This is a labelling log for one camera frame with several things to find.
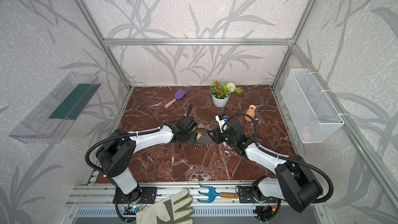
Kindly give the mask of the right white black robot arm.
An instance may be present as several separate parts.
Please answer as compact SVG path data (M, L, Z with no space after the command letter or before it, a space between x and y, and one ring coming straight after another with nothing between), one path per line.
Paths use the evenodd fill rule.
M237 119L218 115L216 121L219 127L208 133L213 142L226 143L238 155L276 175L276 178L262 176L253 182L256 200L278 198L301 213L309 205L325 202L333 196L334 186L328 175L306 163L301 156L285 156L263 147L246 136Z

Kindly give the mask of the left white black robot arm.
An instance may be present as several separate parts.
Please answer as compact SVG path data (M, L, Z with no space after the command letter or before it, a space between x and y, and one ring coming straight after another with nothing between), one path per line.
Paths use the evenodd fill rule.
M197 140L198 124L191 116L184 116L161 126L136 132L117 130L110 137L94 144L85 154L86 164L103 173L124 195L138 191L129 163L132 156L143 149L168 143L192 143Z

